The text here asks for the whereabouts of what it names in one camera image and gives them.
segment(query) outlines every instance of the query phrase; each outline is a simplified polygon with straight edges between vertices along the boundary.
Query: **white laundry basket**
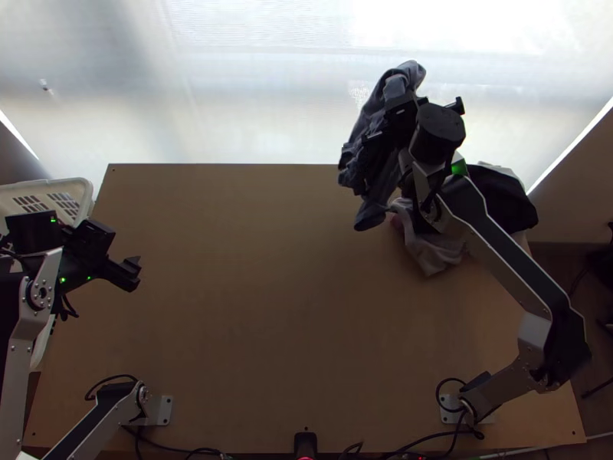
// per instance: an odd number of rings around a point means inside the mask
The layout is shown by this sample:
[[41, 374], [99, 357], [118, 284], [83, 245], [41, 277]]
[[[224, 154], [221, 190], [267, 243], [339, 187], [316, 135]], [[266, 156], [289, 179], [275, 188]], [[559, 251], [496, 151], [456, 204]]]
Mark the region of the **white laundry basket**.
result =
[[[0, 237], [8, 233], [5, 217], [54, 209], [57, 218], [65, 225], [77, 227], [93, 208], [93, 185], [87, 179], [31, 180], [0, 186]], [[30, 371], [40, 364], [49, 336], [53, 330], [55, 315], [49, 317], [38, 334], [30, 359]]]

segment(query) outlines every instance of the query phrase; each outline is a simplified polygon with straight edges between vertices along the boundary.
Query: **silver metal arm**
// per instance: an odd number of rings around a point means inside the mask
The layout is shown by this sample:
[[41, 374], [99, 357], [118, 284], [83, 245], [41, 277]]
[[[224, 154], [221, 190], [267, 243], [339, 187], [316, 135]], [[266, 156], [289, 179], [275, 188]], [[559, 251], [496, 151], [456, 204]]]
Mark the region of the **silver metal arm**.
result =
[[2, 297], [2, 320], [16, 319], [5, 351], [0, 399], [0, 452], [7, 454], [6, 458], [16, 458], [21, 451], [30, 356], [54, 303], [61, 256], [62, 248], [46, 251], [41, 255], [43, 261], [34, 279], [13, 274], [15, 292]]
[[564, 290], [487, 214], [484, 197], [468, 177], [447, 178], [432, 206], [423, 209], [433, 178], [443, 166], [413, 159], [411, 167], [424, 219], [440, 233], [464, 240], [468, 251], [526, 311], [517, 337], [517, 358], [493, 375], [478, 376], [457, 395], [472, 422], [529, 391], [558, 389], [590, 357], [583, 316], [571, 308]]
[[[21, 451], [30, 357], [34, 340], [60, 301], [57, 280], [63, 253], [56, 248], [26, 258], [15, 255], [28, 273], [2, 274], [0, 339], [6, 359], [0, 366], [0, 458], [32, 459]], [[165, 426], [171, 410], [172, 397], [151, 396], [143, 382], [105, 385], [96, 394], [94, 408], [44, 458], [93, 460], [119, 426]]]
[[165, 426], [171, 410], [172, 397], [151, 396], [143, 382], [103, 386], [96, 406], [43, 459], [94, 460], [120, 426]]

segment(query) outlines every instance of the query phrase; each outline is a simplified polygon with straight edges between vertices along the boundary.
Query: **white cloth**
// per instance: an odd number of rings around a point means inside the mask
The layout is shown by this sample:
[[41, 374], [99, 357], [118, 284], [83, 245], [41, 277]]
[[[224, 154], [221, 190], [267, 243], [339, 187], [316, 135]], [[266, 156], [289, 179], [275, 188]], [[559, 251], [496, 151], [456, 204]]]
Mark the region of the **white cloth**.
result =
[[448, 265], [458, 265], [464, 254], [464, 242], [438, 233], [416, 235], [413, 229], [413, 201], [397, 198], [390, 209], [392, 219], [400, 219], [405, 235], [405, 247], [426, 276], [443, 271]]

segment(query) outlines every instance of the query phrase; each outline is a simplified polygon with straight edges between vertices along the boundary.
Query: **translucent white panel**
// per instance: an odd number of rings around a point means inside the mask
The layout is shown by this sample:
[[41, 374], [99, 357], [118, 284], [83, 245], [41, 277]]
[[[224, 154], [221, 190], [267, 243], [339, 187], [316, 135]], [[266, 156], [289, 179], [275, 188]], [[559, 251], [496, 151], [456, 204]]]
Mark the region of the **translucent white panel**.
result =
[[379, 76], [464, 98], [471, 161], [533, 184], [613, 96], [598, 0], [0, 0], [0, 110], [54, 176], [337, 163]]

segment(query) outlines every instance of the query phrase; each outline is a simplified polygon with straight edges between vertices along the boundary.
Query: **wooden tabletop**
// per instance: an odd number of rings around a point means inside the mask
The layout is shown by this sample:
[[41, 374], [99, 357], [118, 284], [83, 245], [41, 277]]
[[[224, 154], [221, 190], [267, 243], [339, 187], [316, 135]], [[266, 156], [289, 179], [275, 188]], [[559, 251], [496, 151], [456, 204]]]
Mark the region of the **wooden tabletop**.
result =
[[[353, 231], [359, 204], [333, 166], [110, 166], [93, 218], [115, 259], [142, 256], [142, 283], [70, 294], [80, 318], [54, 332], [25, 444], [59, 441], [115, 373], [174, 396], [148, 436], [186, 449], [290, 452], [308, 428], [322, 452], [382, 452], [449, 430], [437, 383], [506, 366], [523, 310], [469, 258], [425, 278], [388, 223]], [[496, 417], [458, 449], [585, 442], [569, 384]]]

